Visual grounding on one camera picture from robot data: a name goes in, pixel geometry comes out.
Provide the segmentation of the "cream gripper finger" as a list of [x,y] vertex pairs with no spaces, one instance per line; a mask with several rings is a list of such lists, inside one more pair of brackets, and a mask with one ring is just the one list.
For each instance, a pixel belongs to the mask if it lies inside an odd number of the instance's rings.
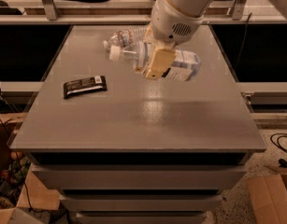
[[164,49],[156,47],[152,54],[151,60],[144,71],[144,78],[157,80],[169,68],[177,57],[174,49]]
[[153,37],[153,32],[149,25],[144,40],[133,43],[133,46],[135,58],[132,61],[132,68],[136,73],[144,73],[151,60],[151,54],[156,47],[163,48]]

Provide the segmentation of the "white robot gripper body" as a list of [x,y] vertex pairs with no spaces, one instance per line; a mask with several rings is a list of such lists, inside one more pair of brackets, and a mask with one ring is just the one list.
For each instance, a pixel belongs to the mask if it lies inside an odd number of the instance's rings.
[[202,15],[189,15],[170,0],[156,0],[151,11],[151,29],[156,40],[181,44],[189,41],[201,25]]

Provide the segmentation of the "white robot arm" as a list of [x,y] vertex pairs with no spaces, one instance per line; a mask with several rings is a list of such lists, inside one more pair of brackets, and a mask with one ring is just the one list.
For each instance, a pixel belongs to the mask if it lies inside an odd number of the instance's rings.
[[[189,41],[201,25],[214,0],[156,0],[146,40],[153,44],[150,60],[143,69],[146,79],[157,80],[176,59],[175,47]],[[268,0],[287,20],[287,0]],[[242,18],[247,0],[235,0],[232,19]]]

